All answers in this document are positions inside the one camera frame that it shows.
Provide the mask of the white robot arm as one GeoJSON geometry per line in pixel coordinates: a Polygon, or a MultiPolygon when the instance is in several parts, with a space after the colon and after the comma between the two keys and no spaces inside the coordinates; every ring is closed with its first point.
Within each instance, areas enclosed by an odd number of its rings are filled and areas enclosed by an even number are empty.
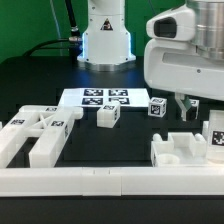
{"type": "MultiPolygon", "coordinates": [[[[124,9],[124,0],[88,0],[80,65],[114,71],[135,61],[124,9]]],[[[224,101],[224,0],[185,0],[151,18],[146,32],[149,87],[173,92],[182,111],[188,95],[224,101]]]]}

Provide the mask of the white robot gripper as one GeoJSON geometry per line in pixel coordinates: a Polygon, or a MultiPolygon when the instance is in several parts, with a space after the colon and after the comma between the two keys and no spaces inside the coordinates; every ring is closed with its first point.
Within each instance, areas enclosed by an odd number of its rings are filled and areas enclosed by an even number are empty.
{"type": "Polygon", "coordinates": [[[144,52],[144,79],[151,88],[176,93],[183,121],[191,108],[186,95],[224,101],[224,61],[199,56],[187,42],[150,40],[144,52]]]}

